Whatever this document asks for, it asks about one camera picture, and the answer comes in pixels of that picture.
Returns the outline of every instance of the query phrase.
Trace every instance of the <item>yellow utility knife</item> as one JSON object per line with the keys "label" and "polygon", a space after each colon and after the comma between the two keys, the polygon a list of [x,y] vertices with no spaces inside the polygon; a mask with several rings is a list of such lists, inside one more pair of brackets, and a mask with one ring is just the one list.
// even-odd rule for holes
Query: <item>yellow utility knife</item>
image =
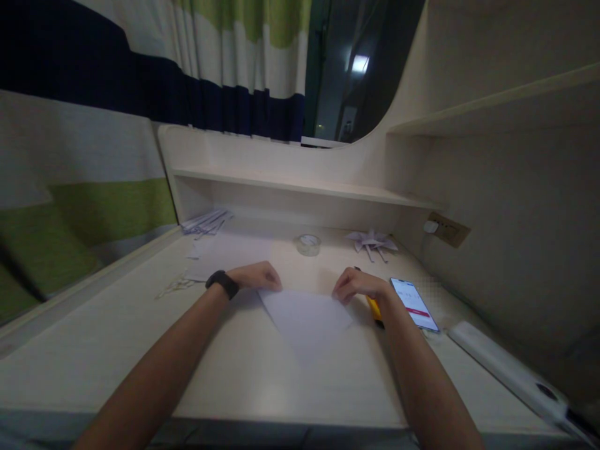
{"label": "yellow utility knife", "polygon": [[[360,267],[354,266],[354,268],[356,270],[361,270]],[[377,304],[377,301],[369,296],[365,297],[367,297],[367,303],[371,308],[371,314],[373,315],[373,319],[375,320],[375,325],[377,325],[381,329],[385,329],[386,327],[384,326],[383,320],[381,319],[381,311],[379,310],[379,305]]]}

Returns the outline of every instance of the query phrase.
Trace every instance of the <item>curtain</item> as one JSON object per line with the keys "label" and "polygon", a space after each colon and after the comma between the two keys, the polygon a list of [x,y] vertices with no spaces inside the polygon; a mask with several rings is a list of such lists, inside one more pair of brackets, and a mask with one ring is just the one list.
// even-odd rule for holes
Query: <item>curtain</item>
{"label": "curtain", "polygon": [[[174,227],[159,123],[299,142],[310,0],[0,2],[0,249],[46,297]],[[0,267],[0,323],[36,300]]]}

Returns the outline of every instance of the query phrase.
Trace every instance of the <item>phone screen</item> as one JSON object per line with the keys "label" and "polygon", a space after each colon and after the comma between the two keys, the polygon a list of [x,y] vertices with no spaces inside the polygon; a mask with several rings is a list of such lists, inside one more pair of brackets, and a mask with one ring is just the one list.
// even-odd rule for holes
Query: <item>phone screen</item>
{"label": "phone screen", "polygon": [[408,281],[398,280],[396,278],[390,279],[392,286],[396,290],[400,300],[404,303],[404,307],[411,315],[414,323],[421,328],[430,329],[433,331],[439,331],[438,325],[431,317],[427,306],[423,303],[421,296],[414,287],[414,284]]}

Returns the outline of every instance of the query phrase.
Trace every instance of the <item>tape roll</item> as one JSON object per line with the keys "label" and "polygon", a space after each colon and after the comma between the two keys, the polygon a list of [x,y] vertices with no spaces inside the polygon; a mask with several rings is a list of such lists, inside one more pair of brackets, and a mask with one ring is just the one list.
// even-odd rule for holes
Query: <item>tape roll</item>
{"label": "tape roll", "polygon": [[321,240],[312,234],[303,234],[296,238],[296,248],[304,256],[317,256],[321,250]]}

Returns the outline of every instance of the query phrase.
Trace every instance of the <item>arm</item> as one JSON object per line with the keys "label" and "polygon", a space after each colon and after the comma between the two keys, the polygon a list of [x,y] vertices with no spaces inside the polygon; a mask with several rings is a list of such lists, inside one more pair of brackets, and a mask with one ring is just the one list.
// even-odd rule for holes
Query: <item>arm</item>
{"label": "arm", "polygon": [[[266,261],[227,273],[240,288],[281,290]],[[74,449],[142,449],[171,415],[229,302],[213,284],[142,357],[108,399]]]}
{"label": "arm", "polygon": [[368,295],[379,304],[402,405],[422,448],[483,449],[463,400],[393,287],[349,267],[333,294],[343,304],[356,294]]}

